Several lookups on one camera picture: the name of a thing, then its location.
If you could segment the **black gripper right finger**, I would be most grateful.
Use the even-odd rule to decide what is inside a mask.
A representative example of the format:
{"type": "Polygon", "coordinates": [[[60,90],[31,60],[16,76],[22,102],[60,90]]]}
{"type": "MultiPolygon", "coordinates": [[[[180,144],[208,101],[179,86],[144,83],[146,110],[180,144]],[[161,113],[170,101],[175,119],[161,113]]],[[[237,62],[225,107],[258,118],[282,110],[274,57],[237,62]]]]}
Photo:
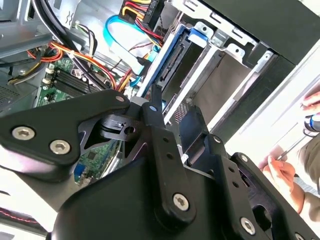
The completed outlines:
{"type": "Polygon", "coordinates": [[[199,107],[179,124],[186,165],[213,178],[206,202],[213,205],[222,240],[315,240],[317,235],[243,153],[229,155],[209,133],[199,107]]]}

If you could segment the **person right hand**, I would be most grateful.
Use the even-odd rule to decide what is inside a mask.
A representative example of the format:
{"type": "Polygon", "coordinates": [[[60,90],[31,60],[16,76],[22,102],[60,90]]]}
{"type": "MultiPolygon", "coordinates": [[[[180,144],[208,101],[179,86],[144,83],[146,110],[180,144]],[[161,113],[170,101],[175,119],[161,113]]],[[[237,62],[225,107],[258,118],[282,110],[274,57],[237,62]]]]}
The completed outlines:
{"type": "Polygon", "coordinates": [[[302,101],[302,112],[305,116],[316,115],[320,113],[320,92],[308,96],[302,101]]]}

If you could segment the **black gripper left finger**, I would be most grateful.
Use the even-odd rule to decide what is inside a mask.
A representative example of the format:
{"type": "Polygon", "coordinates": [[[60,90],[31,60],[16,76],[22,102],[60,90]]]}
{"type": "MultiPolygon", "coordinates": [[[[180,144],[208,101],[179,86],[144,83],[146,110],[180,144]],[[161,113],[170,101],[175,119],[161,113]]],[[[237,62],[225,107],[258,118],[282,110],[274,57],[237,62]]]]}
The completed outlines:
{"type": "Polygon", "coordinates": [[[152,209],[163,225],[189,225],[196,207],[174,134],[162,115],[162,90],[138,105],[107,89],[0,119],[0,165],[44,182],[62,182],[79,158],[110,140],[124,142],[120,173],[146,162],[152,209]]]}

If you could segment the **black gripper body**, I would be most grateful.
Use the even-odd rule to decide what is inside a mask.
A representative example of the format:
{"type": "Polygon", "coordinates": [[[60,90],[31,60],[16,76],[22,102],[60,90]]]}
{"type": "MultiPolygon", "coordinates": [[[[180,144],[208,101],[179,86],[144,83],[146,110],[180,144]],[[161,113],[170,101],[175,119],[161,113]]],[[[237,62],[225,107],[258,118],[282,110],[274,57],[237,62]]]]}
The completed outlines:
{"type": "Polygon", "coordinates": [[[155,215],[145,159],[73,194],[61,207],[53,240],[237,240],[227,222],[222,192],[212,176],[185,168],[196,206],[188,226],[170,229],[155,215]]]}

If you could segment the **person left hand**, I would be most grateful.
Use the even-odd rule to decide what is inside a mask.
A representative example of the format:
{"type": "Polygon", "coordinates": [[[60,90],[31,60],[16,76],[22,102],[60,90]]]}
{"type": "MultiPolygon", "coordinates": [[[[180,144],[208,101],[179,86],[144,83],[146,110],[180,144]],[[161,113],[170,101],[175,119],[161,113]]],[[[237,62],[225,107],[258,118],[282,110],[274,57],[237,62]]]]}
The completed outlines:
{"type": "Polygon", "coordinates": [[[296,174],[294,167],[288,162],[268,156],[267,165],[261,171],[291,207],[300,214],[304,205],[305,192],[294,182],[296,174]]]}

